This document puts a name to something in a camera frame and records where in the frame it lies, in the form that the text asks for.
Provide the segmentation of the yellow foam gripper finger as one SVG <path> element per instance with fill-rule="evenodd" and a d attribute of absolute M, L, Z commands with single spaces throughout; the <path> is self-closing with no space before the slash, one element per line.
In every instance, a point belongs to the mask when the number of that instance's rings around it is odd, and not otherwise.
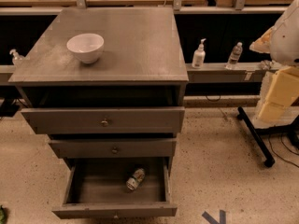
<path fill-rule="evenodd" d="M 263 77 L 256 119 L 276 123 L 299 97 L 299 69 L 286 66 Z"/>
<path fill-rule="evenodd" d="M 272 53 L 274 51 L 273 35 L 274 28 L 270 27 L 263 35 L 250 44 L 249 49 L 258 53 Z"/>

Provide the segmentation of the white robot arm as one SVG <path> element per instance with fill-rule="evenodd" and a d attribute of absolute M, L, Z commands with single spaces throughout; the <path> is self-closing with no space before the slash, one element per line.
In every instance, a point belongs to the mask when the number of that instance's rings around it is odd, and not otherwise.
<path fill-rule="evenodd" d="M 281 68 L 263 79 L 256 119 L 276 123 L 299 97 L 299 0 L 293 0 L 276 23 L 249 49 L 268 53 Z"/>

